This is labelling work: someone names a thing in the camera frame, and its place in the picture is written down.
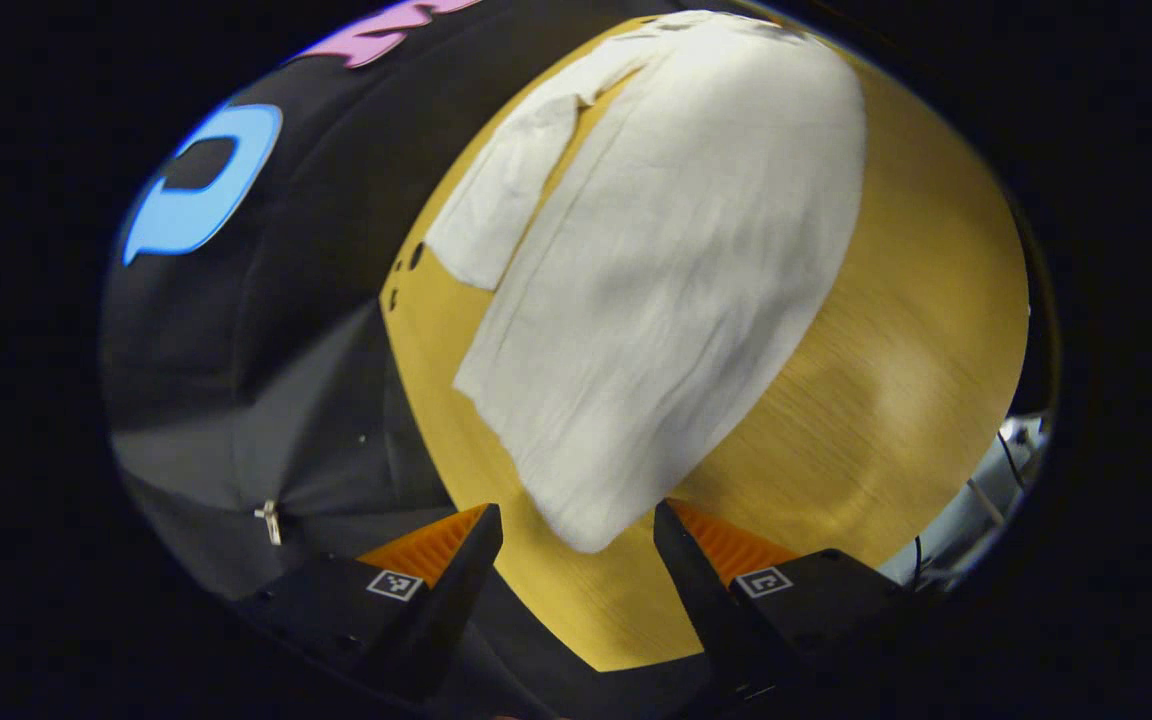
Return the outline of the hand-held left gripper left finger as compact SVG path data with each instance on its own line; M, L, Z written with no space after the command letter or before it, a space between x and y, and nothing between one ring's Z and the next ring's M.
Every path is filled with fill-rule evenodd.
M480 503L364 555L323 555L237 600L260 632L338 679L425 702L444 683L503 544Z

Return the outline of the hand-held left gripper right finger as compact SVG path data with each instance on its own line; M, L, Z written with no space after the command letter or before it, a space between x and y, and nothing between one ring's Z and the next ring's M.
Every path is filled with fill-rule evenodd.
M710 667L685 717L838 717L867 642L914 606L844 551L801 555L680 498L653 541Z

